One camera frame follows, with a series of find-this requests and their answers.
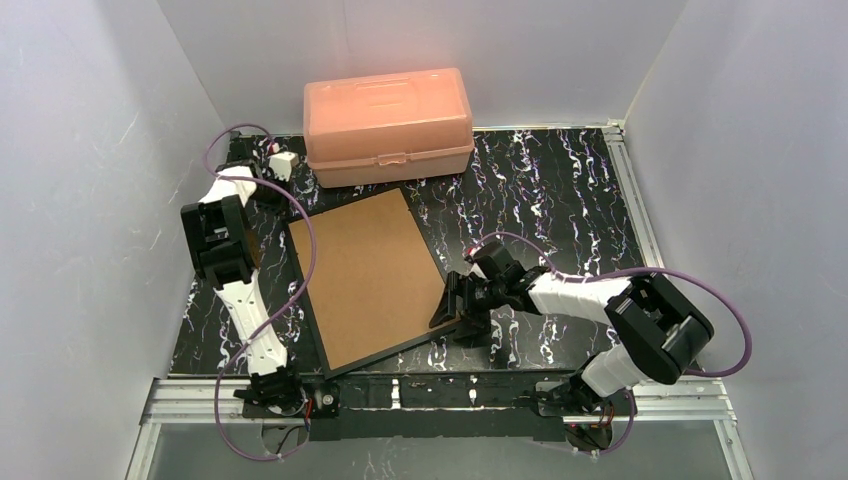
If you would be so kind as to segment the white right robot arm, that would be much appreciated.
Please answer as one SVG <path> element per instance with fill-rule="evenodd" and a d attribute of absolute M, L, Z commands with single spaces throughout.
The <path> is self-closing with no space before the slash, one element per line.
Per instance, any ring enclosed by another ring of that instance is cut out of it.
<path fill-rule="evenodd" d="M 643 381 L 673 385 L 714 336 L 714 328 L 663 274 L 576 280 L 548 266 L 524 267 L 498 241 L 467 257 L 470 270 L 447 274 L 430 327 L 456 321 L 459 337 L 476 337 L 503 306 L 535 315 L 567 315 L 613 327 L 617 345 L 591 356 L 539 400 L 590 410 Z"/>

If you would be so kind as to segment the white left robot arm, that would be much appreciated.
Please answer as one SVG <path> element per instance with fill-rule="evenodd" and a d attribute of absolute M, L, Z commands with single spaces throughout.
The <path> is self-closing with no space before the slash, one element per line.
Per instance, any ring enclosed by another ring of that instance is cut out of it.
<path fill-rule="evenodd" d="M 273 378 L 285 373 L 289 355 L 270 326 L 250 337 L 269 313 L 259 287 L 259 242 L 245 206 L 251 199 L 283 205 L 285 198 L 252 181 L 262 176 L 253 162 L 230 163 L 220 174 L 203 197 L 181 208 L 188 250 L 196 276 L 223 302 L 239 339 L 247 345 L 248 374 Z"/>

